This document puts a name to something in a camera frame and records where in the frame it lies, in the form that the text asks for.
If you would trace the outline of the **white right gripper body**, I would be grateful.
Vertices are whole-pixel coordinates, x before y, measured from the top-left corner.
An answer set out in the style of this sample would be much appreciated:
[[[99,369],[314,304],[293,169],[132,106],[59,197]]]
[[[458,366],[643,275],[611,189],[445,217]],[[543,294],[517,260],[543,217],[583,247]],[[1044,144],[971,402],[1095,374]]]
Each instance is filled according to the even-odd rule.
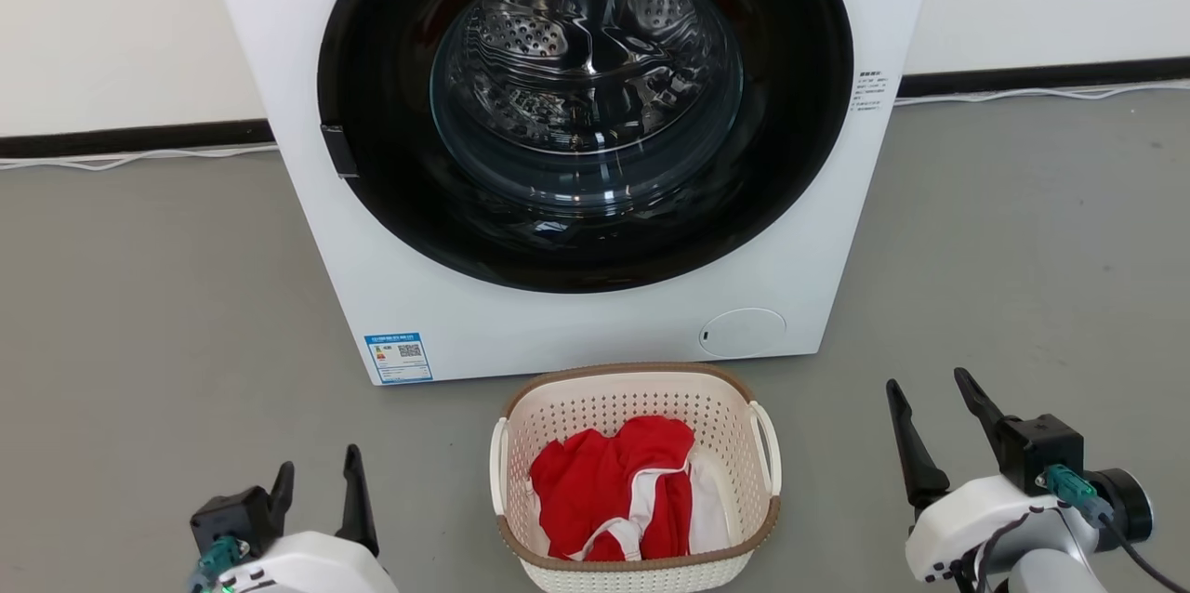
[[[1029,495],[1002,475],[976,479],[919,513],[906,564],[921,582],[940,582],[956,563],[969,582],[990,582],[1033,553],[1065,555],[1064,517],[1047,491]]]

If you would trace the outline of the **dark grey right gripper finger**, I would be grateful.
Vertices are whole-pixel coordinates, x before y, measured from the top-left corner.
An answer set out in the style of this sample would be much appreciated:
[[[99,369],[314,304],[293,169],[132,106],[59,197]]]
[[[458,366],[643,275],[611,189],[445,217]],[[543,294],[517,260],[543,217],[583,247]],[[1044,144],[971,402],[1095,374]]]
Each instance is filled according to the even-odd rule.
[[[912,406],[895,377],[887,381],[887,400],[904,476],[906,501],[915,511],[925,511],[947,495],[948,476],[935,466],[917,427],[914,427]]]
[[[976,416],[992,449],[998,472],[1007,469],[1006,416],[966,368],[956,368],[956,383],[971,416]]]

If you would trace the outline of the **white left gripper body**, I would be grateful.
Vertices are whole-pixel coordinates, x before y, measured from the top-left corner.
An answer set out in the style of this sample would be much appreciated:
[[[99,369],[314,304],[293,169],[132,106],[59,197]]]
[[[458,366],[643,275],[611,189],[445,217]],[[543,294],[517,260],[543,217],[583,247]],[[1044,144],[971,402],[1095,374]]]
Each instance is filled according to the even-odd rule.
[[[390,575],[367,547],[331,533],[292,533],[263,558],[234,566],[219,578],[220,592],[396,592]]]

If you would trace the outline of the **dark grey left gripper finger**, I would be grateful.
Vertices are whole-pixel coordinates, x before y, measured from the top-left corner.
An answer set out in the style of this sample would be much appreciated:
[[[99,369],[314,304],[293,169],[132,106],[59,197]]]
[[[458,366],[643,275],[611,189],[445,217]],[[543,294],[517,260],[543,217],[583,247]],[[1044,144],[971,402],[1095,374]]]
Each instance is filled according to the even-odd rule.
[[[342,524],[337,530],[337,537],[365,547],[374,558],[378,558],[378,538],[370,491],[361,448],[356,444],[346,447],[342,473],[346,487]]]
[[[284,461],[278,467],[268,499],[268,518],[271,522],[274,533],[284,533],[284,517],[292,508],[295,483],[295,466],[292,461]]]

